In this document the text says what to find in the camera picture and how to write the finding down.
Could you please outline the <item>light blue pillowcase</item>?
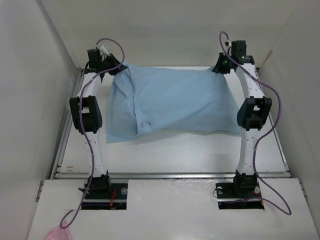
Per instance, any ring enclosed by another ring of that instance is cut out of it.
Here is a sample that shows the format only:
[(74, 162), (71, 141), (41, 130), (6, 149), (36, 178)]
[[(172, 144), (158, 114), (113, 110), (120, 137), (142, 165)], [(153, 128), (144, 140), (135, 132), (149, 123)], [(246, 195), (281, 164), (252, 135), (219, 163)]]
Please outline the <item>light blue pillowcase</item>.
[(106, 140), (118, 143), (170, 129), (240, 134), (238, 105), (221, 73), (125, 64), (113, 77)]

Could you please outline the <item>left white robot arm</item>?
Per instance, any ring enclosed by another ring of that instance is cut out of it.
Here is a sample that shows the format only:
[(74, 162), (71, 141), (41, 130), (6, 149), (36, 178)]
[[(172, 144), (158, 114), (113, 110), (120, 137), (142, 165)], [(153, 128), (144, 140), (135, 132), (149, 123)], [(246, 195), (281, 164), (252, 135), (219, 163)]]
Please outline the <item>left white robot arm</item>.
[(103, 117), (99, 108), (97, 93), (105, 73), (115, 75), (126, 69), (112, 55), (98, 48), (87, 51), (88, 62), (83, 70), (83, 81), (79, 93), (69, 99), (73, 125), (84, 137), (89, 162), (89, 178), (81, 191), (86, 199), (109, 199), (112, 193), (111, 179), (103, 162), (99, 133)]

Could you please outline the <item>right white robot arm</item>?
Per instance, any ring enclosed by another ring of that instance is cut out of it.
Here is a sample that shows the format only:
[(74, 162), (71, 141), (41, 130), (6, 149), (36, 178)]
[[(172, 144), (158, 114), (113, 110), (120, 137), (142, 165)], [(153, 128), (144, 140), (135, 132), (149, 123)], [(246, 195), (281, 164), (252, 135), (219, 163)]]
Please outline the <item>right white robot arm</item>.
[(256, 75), (255, 61), (247, 55), (244, 40), (226, 41), (222, 45), (213, 72), (229, 74), (234, 70), (240, 81), (244, 101), (240, 106), (236, 122), (241, 129), (240, 158), (232, 182), (216, 184), (217, 195), (222, 199), (245, 199), (255, 197), (259, 188), (255, 166), (257, 141), (272, 106)]

